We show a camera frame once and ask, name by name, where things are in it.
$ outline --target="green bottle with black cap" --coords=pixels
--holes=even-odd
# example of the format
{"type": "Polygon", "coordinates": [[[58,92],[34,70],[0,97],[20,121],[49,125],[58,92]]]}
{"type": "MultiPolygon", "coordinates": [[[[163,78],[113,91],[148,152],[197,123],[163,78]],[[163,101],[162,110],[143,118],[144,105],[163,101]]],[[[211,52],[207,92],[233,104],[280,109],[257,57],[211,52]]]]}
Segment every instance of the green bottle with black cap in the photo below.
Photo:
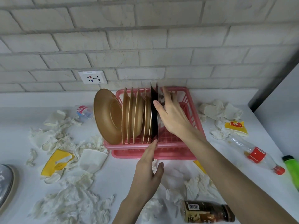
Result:
{"type": "Polygon", "coordinates": [[[292,156],[284,156],[282,159],[292,176],[295,187],[299,190],[299,163],[292,156]]]}

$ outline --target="wall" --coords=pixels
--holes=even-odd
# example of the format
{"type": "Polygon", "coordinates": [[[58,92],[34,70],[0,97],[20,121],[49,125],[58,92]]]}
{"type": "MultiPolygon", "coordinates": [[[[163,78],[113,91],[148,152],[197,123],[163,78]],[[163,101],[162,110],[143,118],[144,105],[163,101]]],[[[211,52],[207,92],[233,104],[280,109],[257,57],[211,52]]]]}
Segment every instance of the wall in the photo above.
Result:
{"type": "Polygon", "coordinates": [[[299,0],[0,0],[0,92],[271,90],[299,46],[299,0]]]}
{"type": "Polygon", "coordinates": [[[254,112],[284,155],[299,160],[299,65],[254,112]]]}

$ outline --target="plastic bottle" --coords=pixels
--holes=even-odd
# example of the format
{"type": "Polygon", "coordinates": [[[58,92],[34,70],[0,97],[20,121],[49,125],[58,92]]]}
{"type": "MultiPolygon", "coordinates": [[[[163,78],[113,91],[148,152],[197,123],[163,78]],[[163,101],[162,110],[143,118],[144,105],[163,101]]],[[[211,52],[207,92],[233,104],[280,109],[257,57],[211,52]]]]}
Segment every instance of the plastic bottle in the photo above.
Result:
{"type": "Polygon", "coordinates": [[[77,114],[80,117],[83,117],[83,118],[86,118],[86,119],[93,119],[93,116],[94,116],[92,109],[86,107],[85,105],[78,106],[77,114]]]}
{"type": "Polygon", "coordinates": [[[278,175],[282,175],[286,171],[283,167],[277,165],[269,154],[256,147],[255,145],[249,143],[248,141],[242,139],[237,134],[230,134],[225,139],[225,141],[229,145],[237,148],[239,151],[242,151],[248,159],[259,164],[261,167],[270,169],[278,175]]]}
{"type": "Polygon", "coordinates": [[[299,163],[292,156],[284,156],[282,159],[286,164],[286,167],[289,170],[290,175],[292,176],[292,180],[295,187],[299,191],[299,163]]]}
{"type": "Polygon", "coordinates": [[[215,223],[234,222],[235,215],[228,205],[211,201],[182,200],[181,214],[185,222],[215,223]]]}

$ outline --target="wall socket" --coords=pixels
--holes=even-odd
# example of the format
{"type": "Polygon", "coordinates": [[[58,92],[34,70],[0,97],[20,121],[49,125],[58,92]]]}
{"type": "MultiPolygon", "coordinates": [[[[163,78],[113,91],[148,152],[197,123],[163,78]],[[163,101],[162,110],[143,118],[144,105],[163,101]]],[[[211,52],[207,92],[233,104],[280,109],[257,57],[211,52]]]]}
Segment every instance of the wall socket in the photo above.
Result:
{"type": "Polygon", "coordinates": [[[79,71],[84,84],[107,84],[103,71],[79,71]]]}

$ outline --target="red plastic basket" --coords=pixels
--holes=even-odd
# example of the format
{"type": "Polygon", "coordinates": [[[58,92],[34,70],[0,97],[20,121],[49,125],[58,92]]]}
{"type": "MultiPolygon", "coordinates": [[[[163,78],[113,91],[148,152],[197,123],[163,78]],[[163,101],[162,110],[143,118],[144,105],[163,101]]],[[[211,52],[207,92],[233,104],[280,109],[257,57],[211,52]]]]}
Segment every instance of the red plastic basket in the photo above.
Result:
{"type": "MultiPolygon", "coordinates": [[[[170,92],[176,93],[177,99],[184,110],[186,116],[188,117],[190,123],[193,127],[199,129],[204,135],[204,130],[200,123],[198,114],[196,112],[193,100],[191,98],[190,92],[185,87],[167,87],[170,92]]],[[[149,94],[150,89],[141,88],[139,89],[140,93],[147,91],[149,94]]],[[[133,89],[133,93],[136,95],[137,89],[133,89]]],[[[124,89],[118,90],[116,92],[116,98],[119,103],[122,105],[124,89]]],[[[149,144],[142,143],[143,135],[140,135],[136,138],[135,144],[133,144],[133,139],[130,139],[130,144],[128,141],[125,141],[125,144],[122,143],[118,145],[111,145],[107,141],[104,141],[104,146],[112,150],[111,154],[115,158],[124,158],[124,159],[139,159],[141,158],[144,150],[148,147],[149,144]]],[[[157,149],[155,150],[155,159],[182,159],[182,160],[194,160],[196,159],[189,148],[174,134],[170,133],[165,127],[159,130],[159,140],[157,149]]]]}

